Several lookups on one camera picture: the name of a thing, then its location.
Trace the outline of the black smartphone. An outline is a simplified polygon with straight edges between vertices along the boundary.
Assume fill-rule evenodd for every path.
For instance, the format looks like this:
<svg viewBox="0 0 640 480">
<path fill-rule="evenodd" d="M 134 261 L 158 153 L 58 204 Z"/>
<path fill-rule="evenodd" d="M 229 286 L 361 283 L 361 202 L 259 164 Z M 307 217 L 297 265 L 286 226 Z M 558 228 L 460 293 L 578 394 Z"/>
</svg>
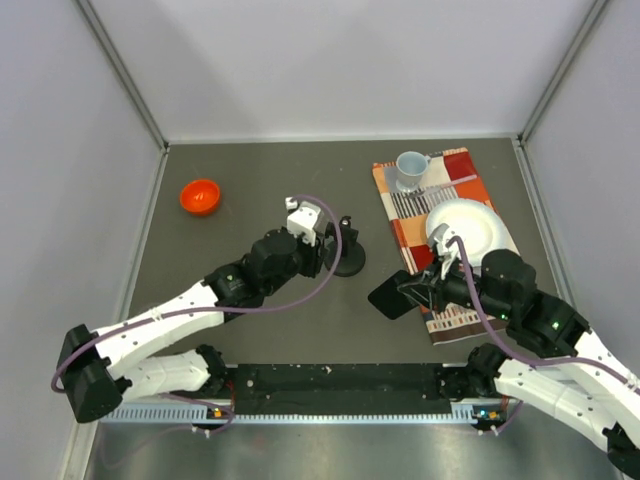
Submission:
<svg viewBox="0 0 640 480">
<path fill-rule="evenodd" d="M 400 318 L 417 307 L 413 300 L 398 290 L 411 279 L 407 271 L 397 271 L 368 295 L 369 303 L 389 320 Z"/>
</svg>

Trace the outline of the black phone stand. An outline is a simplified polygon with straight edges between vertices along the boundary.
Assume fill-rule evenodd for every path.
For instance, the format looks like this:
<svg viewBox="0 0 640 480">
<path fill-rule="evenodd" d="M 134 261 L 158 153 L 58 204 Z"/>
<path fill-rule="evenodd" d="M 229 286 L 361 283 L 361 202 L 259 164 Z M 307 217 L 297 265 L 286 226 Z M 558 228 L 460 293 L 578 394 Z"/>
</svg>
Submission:
<svg viewBox="0 0 640 480">
<path fill-rule="evenodd" d="M 339 221 L 338 227 L 338 232 L 342 238 L 342 249 L 333 274 L 338 277 L 352 277 L 357 275 L 365 266 L 366 252 L 358 241 L 359 231 L 352 226 L 350 216 L 343 216 Z M 324 265 L 327 270 L 332 268 L 337 258 L 337 253 L 337 230 L 333 223 L 329 223 L 325 230 Z"/>
</svg>

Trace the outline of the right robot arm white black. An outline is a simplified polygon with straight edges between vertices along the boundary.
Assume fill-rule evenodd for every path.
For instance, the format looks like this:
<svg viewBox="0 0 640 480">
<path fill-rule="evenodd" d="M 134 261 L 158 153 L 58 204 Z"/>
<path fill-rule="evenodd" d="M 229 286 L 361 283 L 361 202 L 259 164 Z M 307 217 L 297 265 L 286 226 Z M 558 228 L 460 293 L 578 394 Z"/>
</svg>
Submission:
<svg viewBox="0 0 640 480">
<path fill-rule="evenodd" d="M 490 335 L 469 357 L 476 394 L 525 403 L 590 440 L 631 479 L 639 476 L 639 379 L 604 345 L 588 321 L 536 285 L 536 272 L 506 249 L 484 256 L 478 272 L 465 257 L 443 257 L 420 273 L 400 270 L 369 300 L 391 319 L 417 307 L 471 308 Z"/>
</svg>

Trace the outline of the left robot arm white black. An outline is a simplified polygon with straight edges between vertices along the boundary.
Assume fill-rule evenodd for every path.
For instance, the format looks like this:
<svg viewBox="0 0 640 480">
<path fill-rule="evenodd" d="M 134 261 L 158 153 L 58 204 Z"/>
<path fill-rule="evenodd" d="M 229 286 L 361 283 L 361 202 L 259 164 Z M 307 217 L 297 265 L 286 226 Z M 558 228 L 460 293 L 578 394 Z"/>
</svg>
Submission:
<svg viewBox="0 0 640 480">
<path fill-rule="evenodd" d="M 239 260 L 163 304 L 111 326 L 91 330 L 80 324 L 68 330 L 51 387 L 66 396 L 79 424 L 143 397 L 216 396 L 226 387 L 227 374 L 215 348 L 203 345 L 171 356 L 161 350 L 239 316 L 269 312 L 265 299 L 298 276 L 316 277 L 326 252 L 322 234 L 271 230 Z"/>
</svg>

